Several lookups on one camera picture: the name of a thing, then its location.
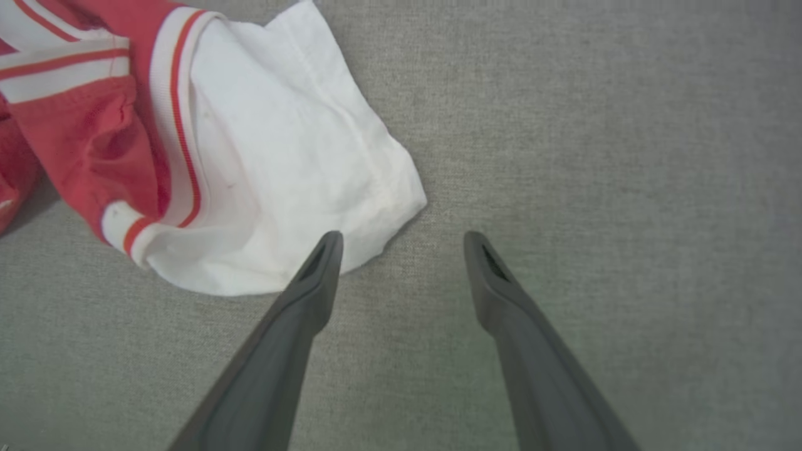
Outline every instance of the white cloth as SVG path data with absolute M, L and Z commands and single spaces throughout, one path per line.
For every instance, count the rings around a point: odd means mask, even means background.
M 191 80 L 205 204 L 187 229 L 156 227 L 137 258 L 169 282 L 279 291 L 328 230 L 342 232 L 342 271 L 353 270 L 426 205 L 312 2 L 265 27 L 212 20 Z

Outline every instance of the gray carpet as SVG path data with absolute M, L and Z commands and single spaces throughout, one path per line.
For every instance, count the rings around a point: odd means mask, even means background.
M 802 449 L 802 3 L 636 3 L 319 3 L 430 205 L 342 278 L 292 449 L 516 448 L 469 229 L 644 449 Z M 0 444 L 165 449 L 271 301 L 139 272 L 43 185 L 0 238 Z

